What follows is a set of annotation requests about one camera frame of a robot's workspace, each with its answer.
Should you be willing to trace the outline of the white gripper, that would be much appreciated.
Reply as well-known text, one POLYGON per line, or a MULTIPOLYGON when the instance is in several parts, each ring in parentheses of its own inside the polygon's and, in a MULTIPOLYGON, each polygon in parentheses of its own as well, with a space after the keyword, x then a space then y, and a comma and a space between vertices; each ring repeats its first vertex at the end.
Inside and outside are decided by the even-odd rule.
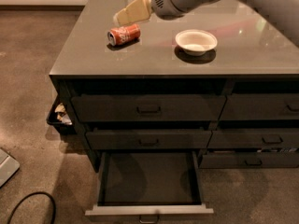
POLYGON ((153 12, 159 18, 180 18, 188 12, 220 0, 134 0, 113 16, 117 26, 147 21, 153 12))

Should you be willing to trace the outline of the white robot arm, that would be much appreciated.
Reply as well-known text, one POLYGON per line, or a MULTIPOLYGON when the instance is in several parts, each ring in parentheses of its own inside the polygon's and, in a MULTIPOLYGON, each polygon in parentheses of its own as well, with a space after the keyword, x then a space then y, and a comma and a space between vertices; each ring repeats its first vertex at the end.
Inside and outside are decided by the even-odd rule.
MULTIPOLYGON (((190 11, 220 0, 134 0, 117 12, 118 26, 147 21, 152 14, 163 20, 174 20, 190 11)), ((299 0, 236 0, 260 14, 295 46, 299 46, 299 0)))

